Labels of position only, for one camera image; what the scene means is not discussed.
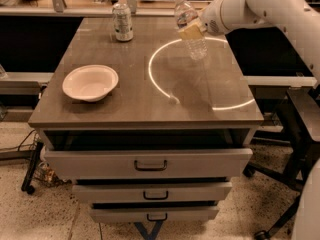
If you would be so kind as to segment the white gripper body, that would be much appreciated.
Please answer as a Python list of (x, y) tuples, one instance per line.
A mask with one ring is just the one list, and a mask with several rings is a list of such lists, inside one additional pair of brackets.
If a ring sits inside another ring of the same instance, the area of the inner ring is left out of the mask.
[(267, 27), (267, 22), (248, 7), (246, 0), (213, 0), (202, 10), (200, 19), (211, 35)]

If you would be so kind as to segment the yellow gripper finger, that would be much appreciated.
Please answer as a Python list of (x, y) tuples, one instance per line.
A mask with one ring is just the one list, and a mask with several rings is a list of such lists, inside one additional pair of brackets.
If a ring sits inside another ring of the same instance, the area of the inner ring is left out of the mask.
[(207, 28), (200, 21), (191, 22), (185, 26), (181, 26), (178, 34), (182, 40), (197, 40), (204, 37)]

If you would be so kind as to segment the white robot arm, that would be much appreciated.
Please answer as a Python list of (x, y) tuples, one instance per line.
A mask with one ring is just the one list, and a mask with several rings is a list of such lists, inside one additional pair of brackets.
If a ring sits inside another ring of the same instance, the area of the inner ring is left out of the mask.
[[(227, 34), (236, 29), (275, 27), (295, 49), (312, 75), (320, 82), (320, 14), (305, 0), (213, 0), (197, 13), (193, 9), (175, 13), (178, 33), (184, 40), (201, 40), (203, 34)], [(294, 203), (267, 231), (255, 240), (270, 240), (294, 219), (292, 240), (319, 240), (319, 105), (318, 86), (305, 91), (287, 91), (289, 101), (280, 106), (279, 119), (291, 137), (293, 153), (283, 172), (248, 163), (244, 174), (256, 171), (298, 191)]]

